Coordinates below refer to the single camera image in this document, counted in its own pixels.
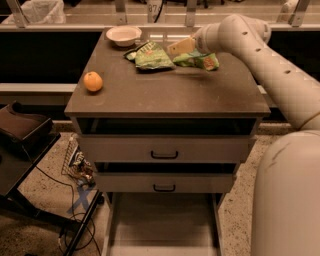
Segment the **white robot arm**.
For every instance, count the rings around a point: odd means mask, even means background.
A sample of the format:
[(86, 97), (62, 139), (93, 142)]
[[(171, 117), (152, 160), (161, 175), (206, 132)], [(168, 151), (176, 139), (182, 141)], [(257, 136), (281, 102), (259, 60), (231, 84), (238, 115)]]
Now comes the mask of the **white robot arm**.
[(268, 46), (269, 24), (230, 15), (168, 46), (171, 54), (226, 52), (241, 60), (294, 131), (261, 158), (251, 256), (320, 256), (320, 84)]

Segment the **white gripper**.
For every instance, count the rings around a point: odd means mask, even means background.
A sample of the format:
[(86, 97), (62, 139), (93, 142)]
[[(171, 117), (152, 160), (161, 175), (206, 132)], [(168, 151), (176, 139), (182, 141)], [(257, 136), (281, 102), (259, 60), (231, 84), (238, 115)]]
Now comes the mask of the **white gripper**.
[(192, 52), (195, 46), (201, 53), (212, 53), (218, 50), (218, 26), (206, 25), (194, 34), (194, 39), (188, 37), (172, 43), (167, 47), (167, 50), (169, 54), (183, 54)]

